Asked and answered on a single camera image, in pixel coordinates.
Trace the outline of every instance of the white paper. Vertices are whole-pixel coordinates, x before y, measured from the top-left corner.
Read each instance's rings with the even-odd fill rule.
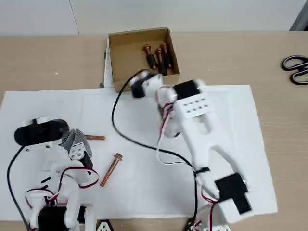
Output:
[[[262,134],[250,86],[210,86],[210,96],[220,120],[243,157],[243,168],[254,181],[252,198],[257,212],[277,211],[276,197],[267,163]],[[111,109],[117,94],[112,89],[52,90],[7,92],[0,110],[1,198],[0,220],[19,220],[9,195],[6,169],[19,146],[13,134],[25,120],[36,117],[61,118],[70,128],[85,134],[104,135],[106,141],[90,141],[94,169],[105,175],[115,153],[123,155],[104,188],[98,187],[95,211],[97,218],[161,218],[191,216],[194,208],[193,174],[184,165],[160,164],[154,150],[139,147],[121,138],[111,125]],[[161,120],[156,105],[149,99],[132,99],[124,94],[118,103],[115,123],[120,131],[140,142],[156,146]],[[182,136],[165,138],[162,148],[177,152],[190,160]],[[174,157],[161,154],[164,160]],[[12,168],[12,185],[21,208],[29,214],[24,192],[29,189],[36,157],[22,152]],[[214,177],[232,173],[219,155],[212,154],[210,168]]]

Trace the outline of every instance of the bolt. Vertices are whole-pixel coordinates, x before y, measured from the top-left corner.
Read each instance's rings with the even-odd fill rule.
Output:
[[[165,67],[171,69],[172,68],[172,58],[171,58],[170,53],[168,52],[168,46],[165,42],[162,43],[160,46],[161,46],[161,48],[163,49],[163,52],[164,52]]]
[[[156,50],[156,55],[157,55],[158,61],[159,61],[159,62],[162,62],[162,61],[163,61],[162,49],[158,48],[158,49]]]
[[[150,46],[149,44],[144,45],[142,49],[144,50],[144,52],[145,52],[147,55],[152,54],[152,53],[151,53],[151,46]]]
[[[122,160],[122,158],[123,158],[123,156],[121,154],[119,154],[119,153],[115,154],[115,158],[114,158],[112,164],[110,165],[106,175],[104,176],[104,178],[103,178],[103,180],[100,184],[102,187],[104,187],[104,185],[107,183],[110,175],[113,173],[116,165],[119,163],[119,161]]]
[[[148,65],[151,69],[156,69],[157,68],[157,62],[154,57],[154,55],[151,53],[151,46],[149,44],[146,44],[142,48],[144,52],[146,53],[146,60],[148,62]]]
[[[164,50],[164,53],[167,54],[168,53],[168,48],[167,48],[167,44],[165,42],[162,43],[162,48]]]

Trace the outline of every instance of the table surface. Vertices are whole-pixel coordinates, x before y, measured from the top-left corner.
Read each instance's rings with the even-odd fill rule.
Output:
[[[0,101],[6,90],[97,88],[107,35],[0,37]],[[250,84],[278,201],[278,213],[249,218],[232,230],[296,230],[308,226],[308,87],[280,69],[289,54],[308,56],[308,32],[173,33],[181,81]],[[186,219],[112,220],[115,231],[182,230]],[[25,230],[21,222],[0,229]]]

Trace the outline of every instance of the black scissors handle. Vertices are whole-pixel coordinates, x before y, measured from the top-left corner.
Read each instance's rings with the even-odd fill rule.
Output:
[[[287,62],[290,60],[300,60],[301,63],[299,64],[295,64],[293,66],[288,66]],[[306,66],[308,66],[308,58],[302,55],[292,55],[289,56],[287,58],[285,58],[282,62],[281,62],[281,68],[285,71],[293,71],[293,70],[298,70],[297,72],[295,72],[294,74],[292,74],[290,76],[290,81],[294,84],[297,85],[307,85],[308,84],[308,80],[307,81],[299,81],[296,78],[299,76],[303,76],[305,74],[308,74],[308,68],[305,68]]]

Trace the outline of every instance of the cardboard box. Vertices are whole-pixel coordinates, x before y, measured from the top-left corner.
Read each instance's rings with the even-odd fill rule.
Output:
[[[168,44],[173,61],[173,68],[168,69],[168,75],[164,76],[165,83],[177,84],[180,71],[168,28],[163,27],[109,34],[112,76],[114,88],[117,92],[121,90],[127,79],[134,73],[141,69],[150,69],[146,60],[146,54],[142,50],[143,46],[145,44],[151,45],[151,51],[155,55],[155,50],[163,42]]]

